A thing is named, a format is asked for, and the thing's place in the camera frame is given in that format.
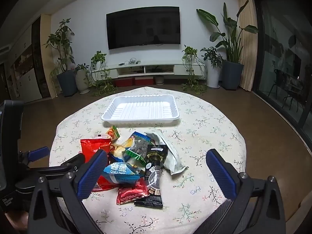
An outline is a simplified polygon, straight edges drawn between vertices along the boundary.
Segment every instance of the white snack bag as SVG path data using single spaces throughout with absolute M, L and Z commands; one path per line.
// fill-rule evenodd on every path
M 170 170 L 170 174 L 174 175 L 174 174 L 178 174 L 183 172 L 186 168 L 188 168 L 188 166 L 185 166 L 179 157 L 179 154 L 177 152 L 177 150 L 174 148 L 174 146 L 168 142 L 165 138 L 165 136 L 163 135 L 163 133 L 161 132 L 161 130 L 150 130 L 148 132 L 145 132 L 147 136 L 149 136 L 150 138 L 152 138 L 156 145 L 167 145 L 168 146 L 168 155 L 166 157 L 165 163 L 164 163 L 164 167 L 167 170 Z

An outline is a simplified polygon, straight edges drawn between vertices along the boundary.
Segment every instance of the white wall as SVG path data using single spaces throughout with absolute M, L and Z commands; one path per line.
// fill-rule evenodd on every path
M 221 12 L 227 4 L 228 16 L 236 19 L 237 0 L 77 0 L 52 15 L 51 31 L 54 32 L 62 19 L 71 18 L 69 27 L 72 37 L 73 56 L 76 64 L 90 63 L 97 50 L 107 53 L 108 67 L 132 57 L 149 62 L 154 60 L 181 60 L 184 44 L 198 50 L 216 45 L 209 41 L 213 28 L 209 29 L 199 19 L 196 9 L 204 9 L 216 16 L 220 30 L 225 31 Z M 137 7 L 179 6 L 181 20 L 181 45 L 148 45 L 108 50 L 106 14 Z

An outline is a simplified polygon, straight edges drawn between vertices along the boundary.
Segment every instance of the white plastic tray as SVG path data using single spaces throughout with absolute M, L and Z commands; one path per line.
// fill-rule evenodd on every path
M 117 124 L 161 122 L 179 119 L 177 103 L 172 95 L 116 97 L 102 115 L 102 120 Z

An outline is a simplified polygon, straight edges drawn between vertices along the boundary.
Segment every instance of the wall-mounted tv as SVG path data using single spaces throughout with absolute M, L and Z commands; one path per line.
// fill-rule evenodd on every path
M 144 7 L 106 15 L 108 49 L 180 44 L 180 8 Z

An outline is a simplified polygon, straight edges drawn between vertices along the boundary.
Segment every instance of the glass door frame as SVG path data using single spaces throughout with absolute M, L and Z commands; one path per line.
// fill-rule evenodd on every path
M 262 99 L 264 99 L 267 103 L 269 103 L 272 107 L 274 107 L 282 116 L 286 118 L 287 121 L 296 129 L 298 134 L 303 138 L 305 143 L 308 145 L 310 149 L 312 149 L 312 141 L 303 131 L 303 125 L 308 117 L 312 106 L 312 84 L 310 87 L 310 91 L 308 94 L 308 99 L 305 105 L 305 108 L 302 112 L 299 122 L 295 121 L 295 119 L 280 105 L 278 105 L 274 100 L 269 98 L 266 94 L 259 90 L 261 76 L 262 76 L 262 69 L 263 69 L 263 62 L 264 62 L 264 22 L 263 22 L 263 11 L 261 7 L 261 2 L 263 0 L 254 0 L 255 1 L 255 9 L 257 14 L 257 22 L 258 22 L 258 54 L 257 54 L 257 63 L 255 68 L 255 78 L 252 85 L 252 91 L 254 91 L 257 95 L 259 95 Z

